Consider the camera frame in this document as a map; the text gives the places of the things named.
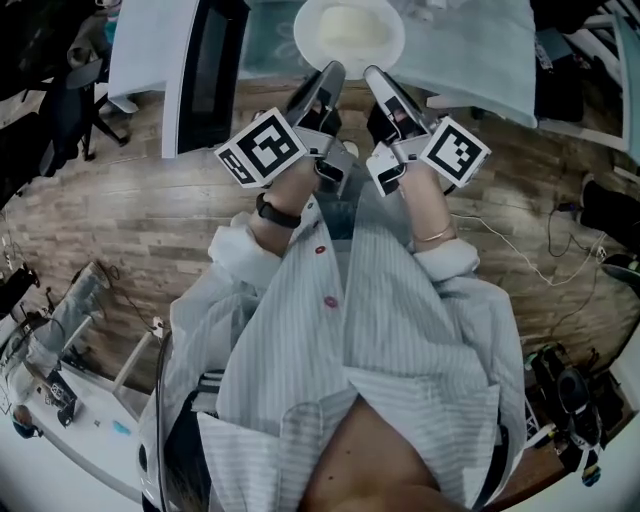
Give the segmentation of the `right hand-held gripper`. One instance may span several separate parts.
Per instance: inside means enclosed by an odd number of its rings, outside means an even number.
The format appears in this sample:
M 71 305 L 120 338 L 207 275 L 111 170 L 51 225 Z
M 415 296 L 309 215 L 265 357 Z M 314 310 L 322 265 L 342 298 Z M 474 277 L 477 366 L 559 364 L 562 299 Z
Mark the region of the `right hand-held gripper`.
M 382 196 L 399 187 L 411 163 L 434 169 L 451 193 L 466 186 L 490 155 L 490 149 L 451 117 L 429 119 L 410 95 L 375 65 L 364 79 L 379 107 L 372 109 L 367 128 L 375 143 L 367 170 Z

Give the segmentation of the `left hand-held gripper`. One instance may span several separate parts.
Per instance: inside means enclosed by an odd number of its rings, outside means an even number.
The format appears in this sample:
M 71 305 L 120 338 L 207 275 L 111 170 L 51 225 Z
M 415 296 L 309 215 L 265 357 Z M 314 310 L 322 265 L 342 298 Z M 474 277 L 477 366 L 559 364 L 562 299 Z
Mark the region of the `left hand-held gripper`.
M 308 76 L 287 103 L 288 114 L 307 114 L 320 105 L 330 111 L 346 80 L 346 70 L 338 61 Z M 244 189 L 265 188 L 301 159 L 314 161 L 315 170 L 326 188 L 340 194 L 356 164 L 335 136 L 314 129 L 290 125 L 282 113 L 272 108 L 214 151 L 221 165 Z

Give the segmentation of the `white plate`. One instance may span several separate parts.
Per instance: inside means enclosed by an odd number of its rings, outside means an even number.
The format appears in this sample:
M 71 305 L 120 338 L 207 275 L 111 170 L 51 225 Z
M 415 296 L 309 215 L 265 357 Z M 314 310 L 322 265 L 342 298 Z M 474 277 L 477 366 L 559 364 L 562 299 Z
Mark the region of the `white plate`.
M 317 38 L 320 17 L 325 8 L 335 4 L 374 10 L 389 29 L 389 41 L 384 46 L 368 49 L 322 45 Z M 335 60 L 344 66 L 348 80 L 360 80 L 370 65 L 389 70 L 400 58 L 406 36 L 398 11 L 387 0 L 306 0 L 294 21 L 294 39 L 301 55 L 315 69 L 321 70 Z

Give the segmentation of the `pale cream dough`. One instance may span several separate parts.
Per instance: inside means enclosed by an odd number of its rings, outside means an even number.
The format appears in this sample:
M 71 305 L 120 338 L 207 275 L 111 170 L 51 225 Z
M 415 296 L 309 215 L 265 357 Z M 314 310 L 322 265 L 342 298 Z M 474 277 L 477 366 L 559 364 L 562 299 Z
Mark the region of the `pale cream dough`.
M 387 25 L 374 10 L 335 4 L 322 12 L 317 38 L 327 47 L 368 49 L 384 46 L 390 35 Z

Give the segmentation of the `person's left forearm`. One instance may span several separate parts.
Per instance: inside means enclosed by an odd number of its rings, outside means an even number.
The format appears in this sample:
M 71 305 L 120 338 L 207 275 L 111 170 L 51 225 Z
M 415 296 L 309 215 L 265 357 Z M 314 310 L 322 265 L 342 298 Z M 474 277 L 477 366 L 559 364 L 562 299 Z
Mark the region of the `person's left forearm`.
M 314 167 L 313 159 L 300 159 L 274 180 L 263 201 L 283 215 L 299 218 L 319 183 Z M 251 215 L 249 226 L 260 247 L 278 257 L 284 255 L 294 228 L 274 223 L 259 210 Z

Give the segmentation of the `person's right forearm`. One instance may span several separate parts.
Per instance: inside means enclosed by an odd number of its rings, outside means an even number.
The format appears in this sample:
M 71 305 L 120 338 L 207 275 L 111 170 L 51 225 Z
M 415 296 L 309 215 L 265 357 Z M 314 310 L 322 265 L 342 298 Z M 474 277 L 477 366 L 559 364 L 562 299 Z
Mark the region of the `person's right forearm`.
M 438 175 L 430 166 L 421 161 L 408 164 L 399 183 L 417 252 L 434 250 L 457 238 Z

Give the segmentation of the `blue jeans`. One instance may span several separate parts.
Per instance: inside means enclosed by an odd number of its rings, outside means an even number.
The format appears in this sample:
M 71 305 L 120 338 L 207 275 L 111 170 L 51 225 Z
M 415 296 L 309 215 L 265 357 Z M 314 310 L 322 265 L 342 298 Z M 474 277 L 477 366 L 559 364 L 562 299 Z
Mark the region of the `blue jeans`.
M 331 239 L 345 241 L 353 238 L 356 213 L 361 191 L 345 191 L 336 194 L 318 192 L 315 196 Z

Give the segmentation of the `black wrist band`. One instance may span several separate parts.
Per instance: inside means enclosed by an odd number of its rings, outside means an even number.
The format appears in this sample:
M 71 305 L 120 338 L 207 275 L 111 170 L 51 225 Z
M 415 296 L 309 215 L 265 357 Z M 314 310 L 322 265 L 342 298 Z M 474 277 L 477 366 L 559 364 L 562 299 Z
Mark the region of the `black wrist band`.
M 300 216 L 292 216 L 275 208 L 270 202 L 265 200 L 265 194 L 262 193 L 256 198 L 256 212 L 262 219 L 278 225 L 282 228 L 295 230 L 301 224 Z

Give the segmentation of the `white striped shirt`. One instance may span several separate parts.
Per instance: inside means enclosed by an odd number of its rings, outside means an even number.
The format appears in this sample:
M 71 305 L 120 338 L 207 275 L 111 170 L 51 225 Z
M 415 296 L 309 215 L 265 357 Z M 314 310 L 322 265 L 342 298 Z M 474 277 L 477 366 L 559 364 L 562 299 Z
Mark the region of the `white striped shirt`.
M 310 200 L 282 257 L 247 214 L 220 227 L 210 267 L 170 311 L 162 400 L 140 419 L 139 472 L 157 497 L 159 430 L 193 391 L 210 512 L 294 512 L 322 452 L 363 398 L 466 507 L 486 480 L 498 424 L 506 473 L 526 440 L 519 335 L 508 295 L 478 279 L 455 239 L 416 253 L 401 211 L 363 196 L 339 256 Z

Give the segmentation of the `white table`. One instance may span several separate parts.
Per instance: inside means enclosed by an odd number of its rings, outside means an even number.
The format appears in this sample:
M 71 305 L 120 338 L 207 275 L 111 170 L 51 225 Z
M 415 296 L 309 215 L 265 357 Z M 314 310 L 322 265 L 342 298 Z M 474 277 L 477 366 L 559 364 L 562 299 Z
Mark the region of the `white table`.
M 625 153 L 640 167 L 640 20 L 633 27 L 618 11 L 594 15 L 564 38 L 586 57 L 600 60 L 621 88 L 622 132 L 616 136 L 547 118 L 538 120 L 538 128 Z

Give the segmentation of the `black office chair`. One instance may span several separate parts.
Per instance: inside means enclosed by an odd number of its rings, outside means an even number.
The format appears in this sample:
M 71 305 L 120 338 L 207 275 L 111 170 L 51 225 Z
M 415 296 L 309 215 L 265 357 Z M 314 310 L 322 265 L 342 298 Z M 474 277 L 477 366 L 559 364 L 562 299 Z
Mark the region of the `black office chair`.
M 0 0 L 0 102 L 41 92 L 34 112 L 0 123 L 0 210 L 34 179 L 50 178 L 77 157 L 94 159 L 98 129 L 119 146 L 128 136 L 101 118 L 108 98 L 95 96 L 109 77 L 109 59 L 72 69 L 67 51 L 81 23 L 105 11 L 107 25 L 121 0 Z

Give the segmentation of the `black equipment bundle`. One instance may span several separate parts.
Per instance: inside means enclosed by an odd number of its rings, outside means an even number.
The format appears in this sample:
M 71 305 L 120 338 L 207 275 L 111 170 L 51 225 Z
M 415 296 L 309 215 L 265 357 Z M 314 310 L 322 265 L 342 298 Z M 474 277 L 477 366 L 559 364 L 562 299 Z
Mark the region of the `black equipment bundle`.
M 566 471 L 579 473 L 584 486 L 594 486 L 601 478 L 603 423 L 587 381 L 576 367 L 565 365 L 553 346 L 528 355 L 525 368 L 535 376 L 549 419 L 526 446 L 540 449 L 553 442 Z

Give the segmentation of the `person's chest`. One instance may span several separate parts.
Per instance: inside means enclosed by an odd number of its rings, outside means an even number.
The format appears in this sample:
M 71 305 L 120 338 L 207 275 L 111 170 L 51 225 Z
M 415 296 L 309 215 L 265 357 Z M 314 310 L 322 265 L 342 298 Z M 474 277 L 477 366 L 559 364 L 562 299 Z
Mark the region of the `person's chest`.
M 297 512 L 470 512 L 447 498 L 412 445 L 359 397 L 307 483 Z

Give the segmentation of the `black desk device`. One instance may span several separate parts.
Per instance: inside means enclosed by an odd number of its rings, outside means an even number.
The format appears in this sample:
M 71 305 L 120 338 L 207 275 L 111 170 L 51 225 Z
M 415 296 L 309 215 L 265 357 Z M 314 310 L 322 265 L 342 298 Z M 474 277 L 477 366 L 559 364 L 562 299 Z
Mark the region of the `black desk device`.
M 81 403 L 58 370 L 53 370 L 49 374 L 47 383 L 50 401 L 57 409 L 58 421 L 64 428 L 67 428 L 74 421 Z

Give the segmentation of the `white desk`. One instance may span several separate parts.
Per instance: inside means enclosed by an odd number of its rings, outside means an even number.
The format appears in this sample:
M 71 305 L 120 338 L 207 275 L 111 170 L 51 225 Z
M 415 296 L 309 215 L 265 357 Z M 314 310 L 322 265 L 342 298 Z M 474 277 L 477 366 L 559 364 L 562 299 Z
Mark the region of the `white desk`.
M 139 504 L 138 422 L 150 396 L 126 385 L 144 352 L 159 338 L 146 332 L 112 380 L 63 362 L 60 374 L 81 403 L 74 421 L 64 428 L 54 409 L 34 394 L 27 402 L 45 438 L 78 467 L 121 496 Z M 112 421 L 126 425 L 131 436 L 116 432 Z

